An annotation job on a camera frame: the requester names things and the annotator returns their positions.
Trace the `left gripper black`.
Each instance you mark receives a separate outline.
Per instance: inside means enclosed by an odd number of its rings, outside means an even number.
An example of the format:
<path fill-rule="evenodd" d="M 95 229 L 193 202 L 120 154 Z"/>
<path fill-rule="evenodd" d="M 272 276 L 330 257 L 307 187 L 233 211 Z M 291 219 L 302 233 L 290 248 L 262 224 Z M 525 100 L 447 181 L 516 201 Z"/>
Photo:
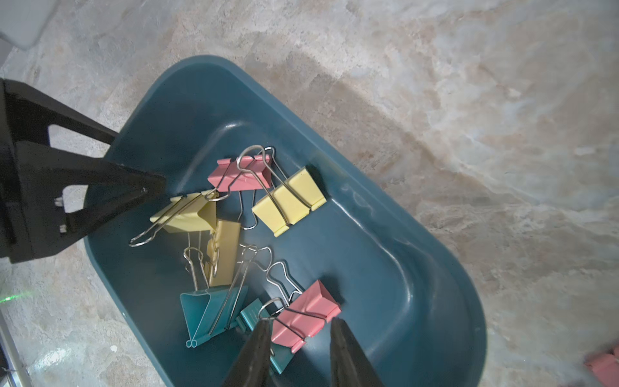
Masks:
<path fill-rule="evenodd" d="M 45 146 L 52 125 L 105 144 L 117 136 L 30 85 L 1 79 L 1 257 L 11 264 L 54 256 L 164 192 L 160 175 Z"/>

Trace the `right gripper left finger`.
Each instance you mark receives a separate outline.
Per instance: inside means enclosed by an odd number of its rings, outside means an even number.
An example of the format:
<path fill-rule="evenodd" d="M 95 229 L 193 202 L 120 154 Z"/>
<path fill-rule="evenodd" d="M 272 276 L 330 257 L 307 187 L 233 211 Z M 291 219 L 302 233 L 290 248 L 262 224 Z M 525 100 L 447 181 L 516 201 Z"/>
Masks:
<path fill-rule="evenodd" d="M 269 376 L 272 324 L 262 319 L 256 324 L 222 386 L 265 386 Z"/>

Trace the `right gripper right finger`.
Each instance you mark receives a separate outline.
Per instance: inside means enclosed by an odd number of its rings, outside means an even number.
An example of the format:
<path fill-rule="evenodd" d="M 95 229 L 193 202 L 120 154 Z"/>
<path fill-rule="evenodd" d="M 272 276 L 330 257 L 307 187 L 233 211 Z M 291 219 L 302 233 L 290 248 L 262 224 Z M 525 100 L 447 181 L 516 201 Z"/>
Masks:
<path fill-rule="evenodd" d="M 330 379 L 332 386 L 384 384 L 345 320 L 334 318 L 330 328 Z"/>

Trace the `teal plastic storage box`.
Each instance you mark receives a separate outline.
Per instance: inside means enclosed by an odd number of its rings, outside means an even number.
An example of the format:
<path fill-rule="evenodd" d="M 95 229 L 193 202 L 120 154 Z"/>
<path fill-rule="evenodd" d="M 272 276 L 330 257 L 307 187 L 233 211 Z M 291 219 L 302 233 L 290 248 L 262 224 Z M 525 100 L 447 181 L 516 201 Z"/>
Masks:
<path fill-rule="evenodd" d="M 229 60 L 194 56 L 166 70 L 134 110 L 106 159 L 166 177 L 166 192 L 85 239 L 90 261 L 166 385 L 220 386 L 246 341 L 230 330 L 187 348 L 180 296 L 193 284 L 183 235 L 129 241 L 173 196 L 209 188 L 218 160 L 272 146 L 286 174 L 307 168 L 327 202 L 275 236 L 259 225 L 242 239 L 272 248 L 303 288 L 322 282 L 341 305 L 387 386 L 476 386 L 487 333 L 463 266 L 290 109 Z"/>

